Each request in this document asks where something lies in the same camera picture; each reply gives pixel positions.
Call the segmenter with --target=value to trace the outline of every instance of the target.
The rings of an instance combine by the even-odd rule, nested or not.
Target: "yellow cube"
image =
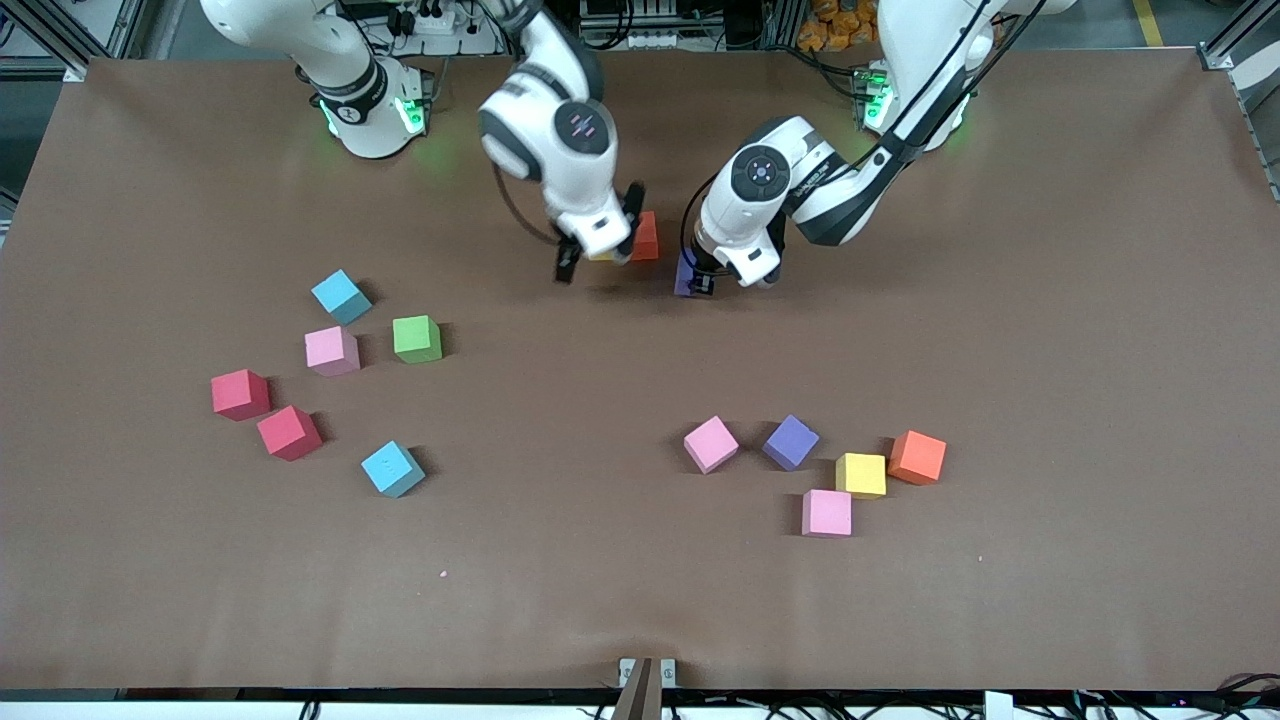
[[[884,456],[846,452],[836,460],[836,489],[858,500],[884,497]]]

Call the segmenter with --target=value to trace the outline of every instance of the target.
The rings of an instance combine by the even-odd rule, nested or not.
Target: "floor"
[[[197,0],[170,1],[174,3],[177,22],[170,28],[173,42],[169,58],[223,60],[280,56],[279,53],[248,50],[225,40],[205,19]],[[1217,32],[1231,12],[1207,0],[1079,0],[1062,14],[1037,20],[1028,28],[1020,46],[1194,45]],[[59,88],[60,83],[0,82],[0,186],[20,193]],[[0,209],[0,220],[5,218],[6,213]]]

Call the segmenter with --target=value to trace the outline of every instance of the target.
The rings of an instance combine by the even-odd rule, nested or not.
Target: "power strip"
[[[675,47],[680,36],[673,31],[643,31],[627,35],[628,50]]]
[[[453,35],[453,28],[458,24],[458,13],[453,9],[453,3],[440,3],[439,18],[431,15],[419,17],[413,24],[413,32],[422,35]]]

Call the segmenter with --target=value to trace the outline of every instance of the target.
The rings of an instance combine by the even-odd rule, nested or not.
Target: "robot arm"
[[[426,131],[422,73],[374,58],[330,0],[200,0],[214,28],[246,47],[293,58],[320,96],[330,132],[361,158],[385,158]]]
[[[890,81],[910,99],[860,168],[845,161],[804,118],[769,120],[721,169],[694,231],[694,291],[710,295],[726,268],[744,287],[768,287],[781,269],[790,217],[814,245],[856,236],[890,184],[951,132],[972,90],[969,73],[992,49],[1000,12],[1061,12],[1074,0],[881,0]]]
[[[529,56],[480,106],[480,141],[507,174],[541,183],[547,214],[561,233],[557,279],[568,282],[581,252],[630,255],[643,190],[613,188],[618,138],[600,101],[604,73],[541,0],[481,0]]]

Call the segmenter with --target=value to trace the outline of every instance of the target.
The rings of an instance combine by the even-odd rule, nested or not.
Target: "foam cube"
[[[356,283],[351,282],[346,270],[338,270],[325,278],[320,284],[311,288],[311,295],[320,301],[320,305],[324,306],[326,313],[333,315],[333,319],[339,325],[351,324],[356,318],[364,315],[374,306],[365,297],[365,293],[360,292]]]
[[[378,448],[360,464],[365,474],[374,482],[378,492],[387,497],[399,497],[416,486],[426,471],[413,460],[407,450],[396,441]]]
[[[764,454],[782,465],[783,470],[791,471],[804,462],[815,445],[818,433],[810,430],[795,415],[787,415],[769,439],[764,441]]]
[[[942,474],[942,456],[947,443],[915,430],[893,441],[888,456],[888,474],[918,486],[932,486]]]
[[[689,264],[689,252],[684,247],[677,252],[676,259],[676,295],[680,297],[692,297],[694,288],[690,287],[694,282],[694,266]]]
[[[396,355],[410,364],[429,363],[444,357],[440,347],[440,327],[426,315],[397,318],[392,322]]]
[[[847,538],[854,534],[854,496],[833,489],[804,493],[800,534],[810,538]]]
[[[631,261],[658,259],[658,219],[653,210],[640,213],[640,225],[636,227],[635,242],[631,246]]]
[[[257,424],[266,451],[280,460],[297,460],[324,445],[311,415],[289,405]]]
[[[214,413],[232,420],[248,420],[271,411],[271,392],[266,380],[252,370],[218,375],[210,383]]]
[[[326,378],[360,369],[360,348],[356,337],[342,325],[307,333],[307,368]]]
[[[846,452],[836,460],[836,489],[858,500],[884,497],[884,456]]]
[[[717,415],[685,436],[685,450],[705,475],[737,452],[737,441]]]

